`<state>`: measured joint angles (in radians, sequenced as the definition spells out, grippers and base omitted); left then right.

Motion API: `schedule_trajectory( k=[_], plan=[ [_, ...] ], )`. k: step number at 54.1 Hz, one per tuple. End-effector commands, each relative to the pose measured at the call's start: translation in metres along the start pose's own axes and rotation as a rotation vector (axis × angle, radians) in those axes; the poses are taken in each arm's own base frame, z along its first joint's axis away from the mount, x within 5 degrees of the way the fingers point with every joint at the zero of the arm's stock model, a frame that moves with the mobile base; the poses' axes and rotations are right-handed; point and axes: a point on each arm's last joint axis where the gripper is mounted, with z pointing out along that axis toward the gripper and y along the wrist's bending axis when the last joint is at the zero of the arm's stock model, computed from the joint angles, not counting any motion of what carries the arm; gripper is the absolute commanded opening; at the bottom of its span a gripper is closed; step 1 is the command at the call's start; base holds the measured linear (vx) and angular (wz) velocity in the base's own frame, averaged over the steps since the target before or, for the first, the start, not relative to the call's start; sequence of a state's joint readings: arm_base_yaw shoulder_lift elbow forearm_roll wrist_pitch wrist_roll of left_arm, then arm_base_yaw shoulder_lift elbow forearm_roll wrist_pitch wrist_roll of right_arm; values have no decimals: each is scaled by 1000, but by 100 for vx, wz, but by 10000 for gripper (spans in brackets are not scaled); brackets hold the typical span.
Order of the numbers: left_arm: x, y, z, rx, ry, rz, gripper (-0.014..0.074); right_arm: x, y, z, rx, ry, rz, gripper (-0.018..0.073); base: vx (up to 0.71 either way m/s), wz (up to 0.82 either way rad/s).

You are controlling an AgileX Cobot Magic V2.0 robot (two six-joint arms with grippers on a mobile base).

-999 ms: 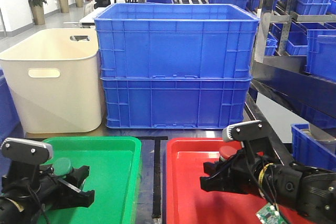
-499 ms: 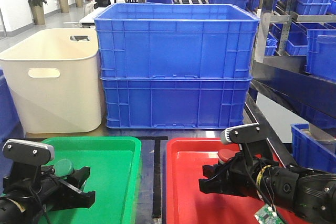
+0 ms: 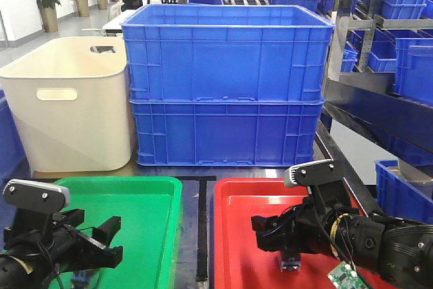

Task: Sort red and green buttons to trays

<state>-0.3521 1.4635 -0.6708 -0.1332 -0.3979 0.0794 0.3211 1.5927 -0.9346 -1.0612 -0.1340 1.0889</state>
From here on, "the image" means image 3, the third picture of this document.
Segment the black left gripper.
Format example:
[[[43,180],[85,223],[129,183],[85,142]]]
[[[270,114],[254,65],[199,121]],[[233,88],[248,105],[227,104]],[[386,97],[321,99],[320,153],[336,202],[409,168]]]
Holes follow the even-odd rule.
[[[55,269],[60,273],[86,269],[115,269],[123,259],[123,246],[108,248],[120,231],[121,217],[112,216],[92,230],[92,238],[105,245],[88,244],[78,227],[83,209],[40,213],[18,209],[3,230],[4,269]]]

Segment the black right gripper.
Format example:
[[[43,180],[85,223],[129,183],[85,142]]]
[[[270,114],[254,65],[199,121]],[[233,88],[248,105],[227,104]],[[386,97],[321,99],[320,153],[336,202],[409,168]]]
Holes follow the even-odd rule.
[[[313,188],[300,204],[279,215],[252,216],[257,246],[267,252],[320,253],[340,259],[342,245],[332,237],[331,228],[341,206],[342,191],[332,185],[321,185]]]

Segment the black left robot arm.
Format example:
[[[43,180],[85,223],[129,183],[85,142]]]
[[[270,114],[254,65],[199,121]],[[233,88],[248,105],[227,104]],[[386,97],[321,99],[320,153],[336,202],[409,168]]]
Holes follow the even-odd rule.
[[[78,229],[84,220],[85,211],[79,208],[50,214],[19,208],[4,229],[1,287],[48,288],[62,273],[116,268],[123,247],[110,244],[121,217],[110,217],[91,234]]]

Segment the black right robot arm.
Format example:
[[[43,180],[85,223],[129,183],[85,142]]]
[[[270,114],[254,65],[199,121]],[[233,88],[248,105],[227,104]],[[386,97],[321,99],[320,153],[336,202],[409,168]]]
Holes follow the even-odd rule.
[[[288,259],[322,254],[378,274],[398,288],[432,287],[432,225],[373,212],[362,215],[332,196],[311,191],[280,215],[253,216],[257,246]]]

